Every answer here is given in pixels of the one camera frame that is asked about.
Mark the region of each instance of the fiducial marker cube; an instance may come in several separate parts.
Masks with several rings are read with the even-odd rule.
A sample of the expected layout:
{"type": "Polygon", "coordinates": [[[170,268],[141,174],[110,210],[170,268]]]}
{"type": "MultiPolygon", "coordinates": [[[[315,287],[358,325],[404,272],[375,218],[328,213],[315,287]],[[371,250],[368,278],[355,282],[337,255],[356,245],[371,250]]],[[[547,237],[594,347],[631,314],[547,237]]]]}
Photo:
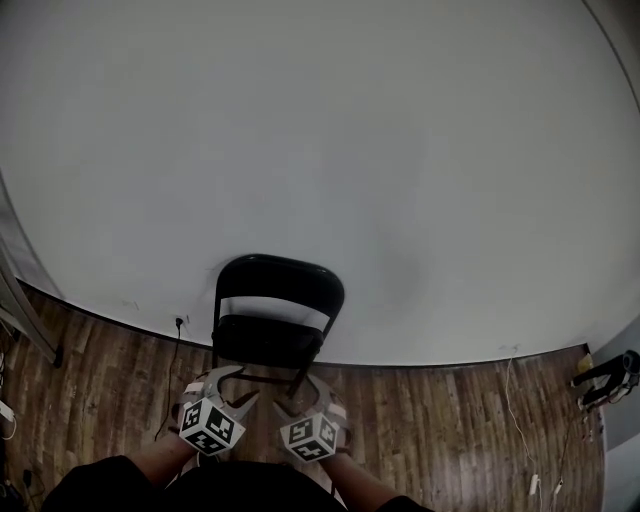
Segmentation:
{"type": "Polygon", "coordinates": [[[340,427],[322,413],[314,414],[280,429],[282,440],[302,462],[324,459],[336,453],[340,427]]]}
{"type": "Polygon", "coordinates": [[[180,437],[203,455],[210,457],[233,448],[245,428],[230,418],[208,398],[184,409],[180,437]]]}

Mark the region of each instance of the black folding chair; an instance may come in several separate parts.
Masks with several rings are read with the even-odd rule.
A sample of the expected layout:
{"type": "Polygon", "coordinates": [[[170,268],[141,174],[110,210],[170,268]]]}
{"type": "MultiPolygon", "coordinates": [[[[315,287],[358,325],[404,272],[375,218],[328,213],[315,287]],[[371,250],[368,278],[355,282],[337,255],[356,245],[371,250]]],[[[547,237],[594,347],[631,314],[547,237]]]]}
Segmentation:
{"type": "Polygon", "coordinates": [[[228,263],[218,277],[214,323],[213,361],[218,357],[243,363],[297,369],[291,380],[240,375],[238,378],[272,384],[289,384],[293,395],[344,303],[344,288],[331,271],[302,261],[251,254],[228,263]],[[306,306],[326,315],[322,330],[266,314],[227,314],[220,318],[223,299],[271,297],[306,306]]]}

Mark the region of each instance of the metal stand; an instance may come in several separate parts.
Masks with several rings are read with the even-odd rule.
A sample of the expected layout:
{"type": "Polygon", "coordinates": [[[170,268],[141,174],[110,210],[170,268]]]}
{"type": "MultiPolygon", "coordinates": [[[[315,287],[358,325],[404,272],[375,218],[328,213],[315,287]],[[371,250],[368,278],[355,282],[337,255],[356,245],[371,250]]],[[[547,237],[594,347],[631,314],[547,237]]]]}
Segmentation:
{"type": "Polygon", "coordinates": [[[27,336],[56,368],[62,365],[62,346],[54,347],[51,335],[25,296],[0,250],[0,320],[27,336]]]}

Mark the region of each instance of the chair backrest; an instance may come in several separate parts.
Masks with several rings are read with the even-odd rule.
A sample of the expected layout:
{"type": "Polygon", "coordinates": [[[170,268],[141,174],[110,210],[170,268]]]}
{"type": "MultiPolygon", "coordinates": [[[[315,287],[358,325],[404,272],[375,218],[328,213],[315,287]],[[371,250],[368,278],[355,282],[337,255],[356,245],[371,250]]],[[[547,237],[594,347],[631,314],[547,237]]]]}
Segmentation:
{"type": "Polygon", "coordinates": [[[301,304],[329,317],[327,335],[344,303],[340,279],[324,267],[302,261],[250,254],[228,263],[216,285],[214,330],[220,302],[230,297],[272,297],[301,304]]]}

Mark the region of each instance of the forearm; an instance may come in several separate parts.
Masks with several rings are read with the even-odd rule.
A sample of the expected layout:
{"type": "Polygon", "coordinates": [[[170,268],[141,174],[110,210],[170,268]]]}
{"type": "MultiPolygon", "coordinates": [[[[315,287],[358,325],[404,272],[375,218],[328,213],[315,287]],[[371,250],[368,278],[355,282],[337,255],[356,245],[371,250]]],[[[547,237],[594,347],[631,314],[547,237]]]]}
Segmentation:
{"type": "Polygon", "coordinates": [[[320,464],[351,512],[375,512],[400,496],[344,453],[323,459],[320,464]]]}
{"type": "Polygon", "coordinates": [[[177,434],[169,433],[127,457],[155,488],[164,488],[196,454],[177,434]]]}

